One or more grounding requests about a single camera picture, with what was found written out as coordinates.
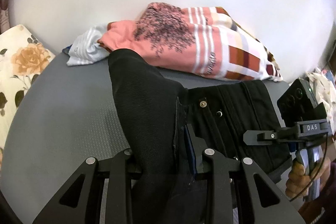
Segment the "right hand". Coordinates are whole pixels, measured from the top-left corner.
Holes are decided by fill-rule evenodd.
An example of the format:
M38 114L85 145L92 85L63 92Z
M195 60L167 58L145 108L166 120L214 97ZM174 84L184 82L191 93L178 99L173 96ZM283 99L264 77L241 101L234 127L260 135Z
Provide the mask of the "right hand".
M316 180L320 179L320 192L323 190L325 185L327 184L327 180L330 177L331 167L330 167L330 159L328 157L325 158L323 164L322 161L318 162L318 165L315 167L311 176L306 175L305 167L299 162L295 161L291 168L290 173L288 174L288 180L286 182L286 190L285 194L290 199L295 198L299 193L301 193L300 197L305 197L309 193L310 180L314 177L314 175L321 167L320 172L318 173Z

